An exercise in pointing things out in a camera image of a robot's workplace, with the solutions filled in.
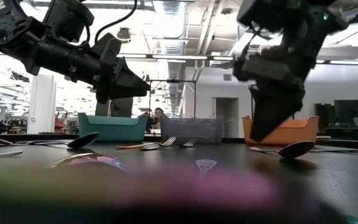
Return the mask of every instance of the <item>orange bin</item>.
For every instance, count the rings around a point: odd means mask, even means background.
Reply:
[[[252,127],[251,118],[242,118],[242,125],[244,127],[244,136],[247,144],[287,146],[300,141],[316,142],[318,116],[312,116],[309,119],[291,119],[285,121],[262,142],[255,142],[249,137]]]

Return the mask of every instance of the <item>desk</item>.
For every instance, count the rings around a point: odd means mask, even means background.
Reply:
[[[45,167],[63,157],[87,151],[67,151],[65,147],[17,146],[0,147],[0,151],[22,149],[24,153],[11,158],[1,158],[0,166],[19,166],[23,163]],[[318,149],[334,147],[317,146]],[[197,159],[213,159],[219,167],[246,169],[250,161],[264,159],[279,166],[274,155],[247,151],[244,144],[222,144],[220,146],[196,145],[194,149],[166,148],[159,151],[140,152],[137,149],[116,150],[112,144],[95,143],[88,149],[117,157],[129,167],[139,164],[155,167],[163,161],[182,161],[195,164]],[[304,177],[343,213],[358,217],[358,156],[347,154],[307,154],[300,159],[314,162],[319,169]]]

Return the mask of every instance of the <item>doorway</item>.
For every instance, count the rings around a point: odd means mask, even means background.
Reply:
[[[213,98],[213,117],[224,118],[223,137],[238,138],[239,133],[239,99]]]

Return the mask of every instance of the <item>teal bin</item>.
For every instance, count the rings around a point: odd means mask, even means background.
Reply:
[[[80,136],[100,133],[96,141],[104,142],[141,142],[147,126],[147,116],[139,118],[117,118],[88,116],[78,113]]]

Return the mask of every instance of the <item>plastic bin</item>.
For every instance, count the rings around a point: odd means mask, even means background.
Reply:
[[[249,117],[242,118],[244,137],[247,144],[268,144],[287,146],[300,141],[316,142],[318,132],[318,116],[309,119],[291,119],[283,122],[262,142],[255,142],[249,136],[251,133],[252,120]]]
[[[104,142],[141,142],[147,125],[147,116],[139,118],[118,118],[88,116],[78,113],[80,136],[100,133],[97,141]]]
[[[185,143],[197,138],[197,143],[221,144],[223,121],[223,117],[202,119],[161,116],[161,140],[164,142],[170,137],[176,137],[175,143]]]

